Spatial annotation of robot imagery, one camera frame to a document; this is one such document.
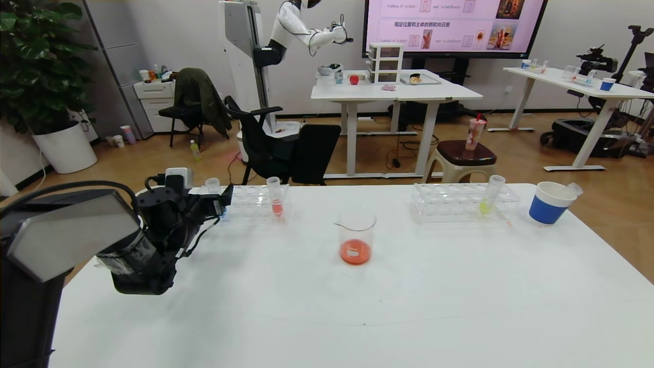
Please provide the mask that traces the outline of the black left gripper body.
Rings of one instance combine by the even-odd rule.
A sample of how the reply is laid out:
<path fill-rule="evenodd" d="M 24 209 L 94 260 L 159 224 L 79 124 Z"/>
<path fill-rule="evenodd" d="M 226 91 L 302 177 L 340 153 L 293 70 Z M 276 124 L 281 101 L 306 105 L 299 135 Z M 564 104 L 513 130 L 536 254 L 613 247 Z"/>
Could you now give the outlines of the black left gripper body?
<path fill-rule="evenodd" d="M 226 212 L 226 202 L 221 195 L 190 195 L 190 216 L 194 218 L 217 218 Z"/>

